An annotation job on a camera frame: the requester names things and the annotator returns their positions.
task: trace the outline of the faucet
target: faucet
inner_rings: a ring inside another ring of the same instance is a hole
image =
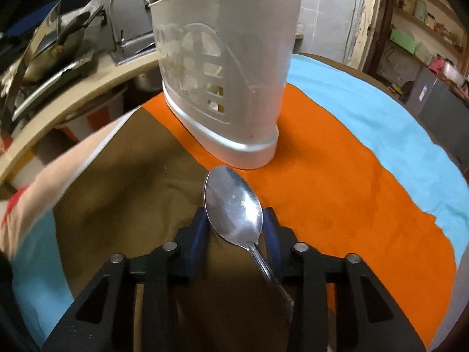
[[[117,30],[113,25],[113,22],[114,22],[113,3],[114,3],[114,0],[109,0],[109,23],[111,24],[111,30],[113,32],[114,50],[117,50],[117,47],[121,46],[121,44],[124,42],[124,30],[121,30],[120,36],[118,36]]]

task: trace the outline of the metal pot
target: metal pot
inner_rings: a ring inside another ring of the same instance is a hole
[[[47,74],[69,63],[83,41],[85,29],[103,9],[104,5],[92,15],[88,11],[79,14],[61,30],[56,39],[42,46],[29,64],[23,84],[36,84]]]

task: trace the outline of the metal screw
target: metal screw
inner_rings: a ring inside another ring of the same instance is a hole
[[[351,253],[351,254],[348,254],[347,255],[347,259],[349,260],[349,262],[351,263],[359,263],[361,262],[361,259],[358,255],[354,254],[354,253]]]
[[[124,256],[122,254],[113,254],[111,255],[111,258],[109,258],[109,261],[112,263],[120,263],[124,260]]]
[[[177,248],[177,243],[176,243],[176,242],[173,242],[173,241],[166,242],[166,243],[163,245],[163,249],[165,249],[166,251],[172,251],[172,250],[174,250],[175,248]]]
[[[304,251],[308,250],[308,245],[305,244],[304,242],[297,242],[293,246],[296,251],[299,251],[300,253],[303,253]]]

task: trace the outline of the bucket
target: bucket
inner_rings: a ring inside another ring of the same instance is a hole
[[[127,87],[117,93],[109,92],[95,98],[88,105],[67,116],[64,122],[55,126],[74,142],[80,142],[93,132],[124,114],[124,93]]]
[[[275,154],[301,0],[150,5],[165,99],[213,156],[241,169]]]

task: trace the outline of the kitchen counter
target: kitchen counter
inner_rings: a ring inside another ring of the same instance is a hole
[[[155,53],[120,66],[114,64],[109,54],[100,54],[95,72],[65,90],[38,112],[0,156],[0,183],[5,181],[18,160],[67,115],[113,87],[157,66]]]

